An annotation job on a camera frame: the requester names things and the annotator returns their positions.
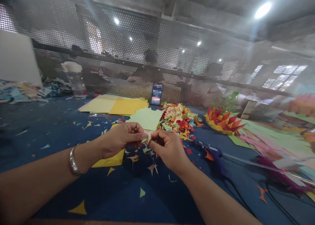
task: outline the person's left hand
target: person's left hand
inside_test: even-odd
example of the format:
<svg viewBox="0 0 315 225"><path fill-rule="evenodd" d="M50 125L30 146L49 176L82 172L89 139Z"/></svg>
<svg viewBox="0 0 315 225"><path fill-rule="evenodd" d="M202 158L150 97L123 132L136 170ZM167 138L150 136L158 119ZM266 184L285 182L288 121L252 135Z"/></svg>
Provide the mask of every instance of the person's left hand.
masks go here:
<svg viewBox="0 0 315 225"><path fill-rule="evenodd" d="M138 123L120 123L113 129L93 140L103 159L118 154L126 146L141 147L141 141L147 138L143 128Z"/></svg>

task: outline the ceiling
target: ceiling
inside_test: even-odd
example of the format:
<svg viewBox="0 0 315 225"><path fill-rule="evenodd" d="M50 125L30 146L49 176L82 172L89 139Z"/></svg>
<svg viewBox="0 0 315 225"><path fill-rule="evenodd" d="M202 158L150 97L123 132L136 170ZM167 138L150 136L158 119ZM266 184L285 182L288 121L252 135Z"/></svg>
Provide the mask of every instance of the ceiling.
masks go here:
<svg viewBox="0 0 315 225"><path fill-rule="evenodd" d="M315 0L94 0L163 19L227 33L315 57ZM266 1L272 8L260 20L254 14Z"/></svg>

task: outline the person's right hand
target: person's right hand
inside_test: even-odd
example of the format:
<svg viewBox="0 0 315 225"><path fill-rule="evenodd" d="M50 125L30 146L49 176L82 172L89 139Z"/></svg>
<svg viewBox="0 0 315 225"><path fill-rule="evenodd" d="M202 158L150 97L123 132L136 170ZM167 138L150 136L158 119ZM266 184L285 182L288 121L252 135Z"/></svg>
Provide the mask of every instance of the person's right hand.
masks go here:
<svg viewBox="0 0 315 225"><path fill-rule="evenodd" d="M184 151L180 138L174 133L158 129L151 134L149 146L177 175L185 172L186 168L192 164Z"/></svg>

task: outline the water bottle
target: water bottle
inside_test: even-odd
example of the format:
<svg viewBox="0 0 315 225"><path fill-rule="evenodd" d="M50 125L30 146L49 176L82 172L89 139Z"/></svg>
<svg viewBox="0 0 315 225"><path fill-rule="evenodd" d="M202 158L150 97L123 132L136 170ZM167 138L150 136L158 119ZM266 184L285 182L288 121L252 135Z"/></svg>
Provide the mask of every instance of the water bottle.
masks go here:
<svg viewBox="0 0 315 225"><path fill-rule="evenodd" d="M223 103L222 113L232 112L234 106L236 105L238 94L239 92L233 92L233 94L228 95L225 98L225 101Z"/></svg>
<svg viewBox="0 0 315 225"><path fill-rule="evenodd" d="M87 91L83 80L82 66L71 61L64 62L61 66L68 76L73 95L79 98L86 97Z"/></svg>

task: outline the phone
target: phone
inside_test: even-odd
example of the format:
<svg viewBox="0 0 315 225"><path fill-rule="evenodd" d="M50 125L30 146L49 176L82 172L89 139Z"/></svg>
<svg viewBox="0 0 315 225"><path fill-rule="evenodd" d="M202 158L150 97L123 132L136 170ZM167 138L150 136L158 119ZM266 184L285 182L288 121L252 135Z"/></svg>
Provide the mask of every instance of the phone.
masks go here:
<svg viewBox="0 0 315 225"><path fill-rule="evenodd" d="M162 105L162 94L163 94L163 85L161 83L153 83L152 95L151 95L151 104L152 105Z"/></svg>

